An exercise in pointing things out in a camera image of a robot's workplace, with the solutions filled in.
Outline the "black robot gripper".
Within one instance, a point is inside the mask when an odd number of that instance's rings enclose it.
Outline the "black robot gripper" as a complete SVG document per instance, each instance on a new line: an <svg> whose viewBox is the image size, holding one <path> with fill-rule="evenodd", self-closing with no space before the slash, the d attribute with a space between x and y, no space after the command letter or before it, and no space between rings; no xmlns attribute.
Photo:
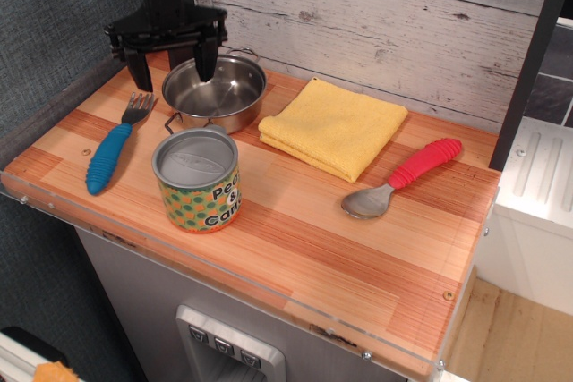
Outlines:
<svg viewBox="0 0 573 382"><path fill-rule="evenodd" d="M202 82L209 81L218 48L227 40L227 12L199 6L194 0L142 0L140 8L105 27L112 56L125 60L136 87L152 92L146 53L193 47Z"/></svg>

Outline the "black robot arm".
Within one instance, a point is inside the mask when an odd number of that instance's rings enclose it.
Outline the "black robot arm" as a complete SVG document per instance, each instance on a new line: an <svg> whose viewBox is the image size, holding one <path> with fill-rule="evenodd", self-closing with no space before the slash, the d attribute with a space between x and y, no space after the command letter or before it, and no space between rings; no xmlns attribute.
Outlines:
<svg viewBox="0 0 573 382"><path fill-rule="evenodd" d="M151 92L146 54L166 51L172 68L193 59L201 81L215 72L227 41L227 11L195 0L142 0L140 8L105 27L113 57L127 64L138 89Z"/></svg>

